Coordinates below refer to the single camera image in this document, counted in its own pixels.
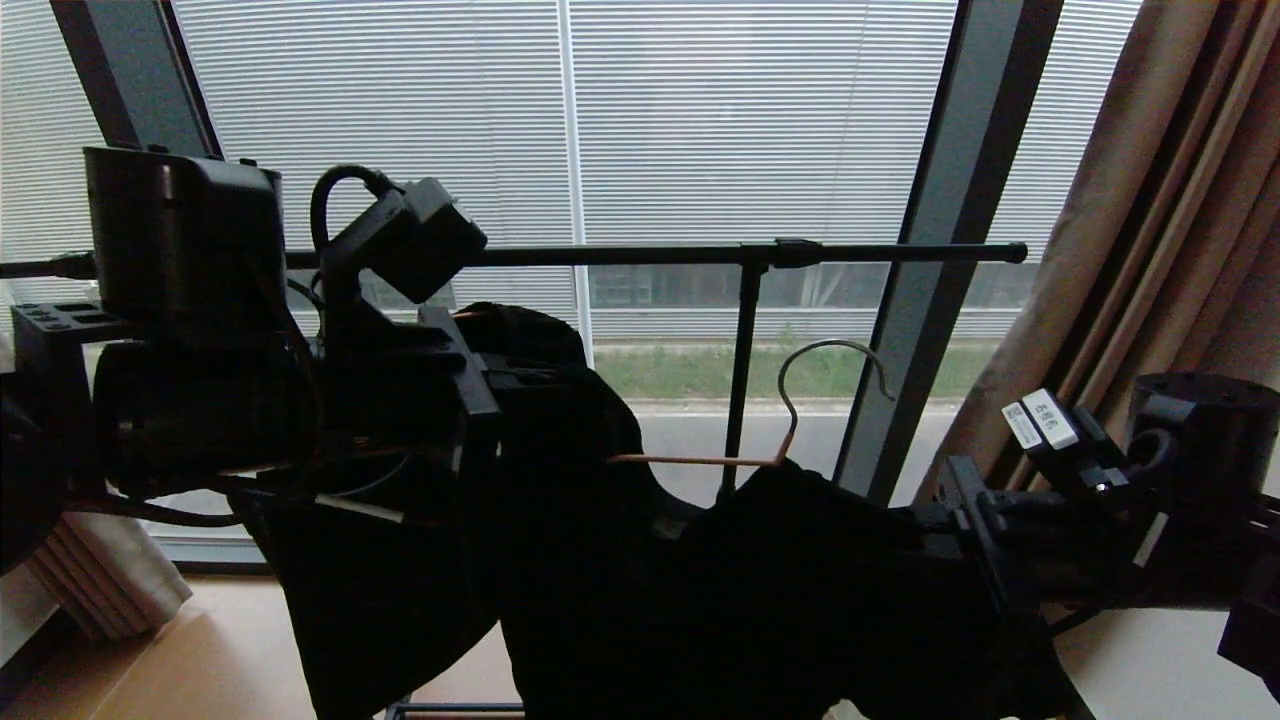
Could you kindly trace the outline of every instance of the black vertical pole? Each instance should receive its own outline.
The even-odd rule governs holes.
[[[733,380],[728,392],[728,429],[724,433],[724,457],[737,457],[742,445],[742,416],[746,413],[746,380],[751,369],[751,346],[755,337],[755,306],[760,302],[760,278],[767,263],[744,263],[737,291],[737,336],[733,341]],[[733,495],[737,468],[724,466],[716,502]]]

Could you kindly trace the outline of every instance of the road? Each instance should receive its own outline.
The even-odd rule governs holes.
[[[724,448],[728,420],[723,413],[644,413],[636,415],[650,455],[719,456]],[[955,410],[928,410],[920,418],[915,441],[906,455],[901,482],[892,506],[911,501],[924,471],[942,443]],[[801,413],[796,438],[788,456],[800,466],[831,477],[845,434],[846,413]],[[783,413],[748,414],[742,428],[742,457],[772,457],[787,430]],[[710,506],[719,488],[722,468],[709,465],[654,465],[658,480],[673,495],[696,505]],[[739,469],[739,480],[751,469]]]

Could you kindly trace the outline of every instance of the curtain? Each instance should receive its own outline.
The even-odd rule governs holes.
[[[27,568],[93,641],[159,628],[191,597],[178,569],[132,518],[67,512]]]
[[[938,457],[968,454],[988,483],[1027,487],[1001,407],[1046,387],[1119,437],[1138,375],[1201,365],[1276,242],[1277,27],[1277,0],[1142,6],[1030,299]]]

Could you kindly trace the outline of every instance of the white label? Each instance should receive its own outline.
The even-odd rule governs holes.
[[[1133,556],[1134,565],[1147,566],[1147,560],[1151,560],[1151,552],[1156,550],[1156,543],[1160,542],[1160,534],[1165,532],[1166,523],[1169,523],[1169,515],[1156,512],[1156,519],[1147,528],[1147,537],[1142,538],[1142,544],[1138,546],[1138,552]]]
[[[1053,396],[1048,393],[1047,389],[1041,388],[1027,397],[1023,398],[1023,405],[1027,406],[1028,414],[1030,414],[1032,420],[1036,421],[1036,427],[1039,428],[1041,434],[1048,441],[1053,450],[1062,450],[1064,447],[1071,447],[1079,442],[1079,437],[1075,430],[1071,429],[1071,423],[1066,419],[1066,414],[1059,407],[1057,401]]]
[[[1023,446],[1023,450],[1030,450],[1041,445],[1039,433],[1036,432],[1036,425],[1027,416],[1027,411],[1023,410],[1021,402],[1006,405],[1002,411],[1005,421],[1009,423],[1009,429],[1014,430],[1014,437],[1018,438],[1018,445]]]

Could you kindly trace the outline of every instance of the grass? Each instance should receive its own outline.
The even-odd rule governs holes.
[[[787,345],[754,348],[749,397],[777,397],[778,368],[794,350]],[[995,345],[989,343],[952,343],[942,359],[932,396],[964,397],[993,351]],[[627,398],[728,397],[733,347],[596,347],[595,369]],[[852,397],[861,369],[863,359],[854,350],[818,348],[791,365],[787,391],[794,397]],[[897,369],[887,370],[892,377]]]

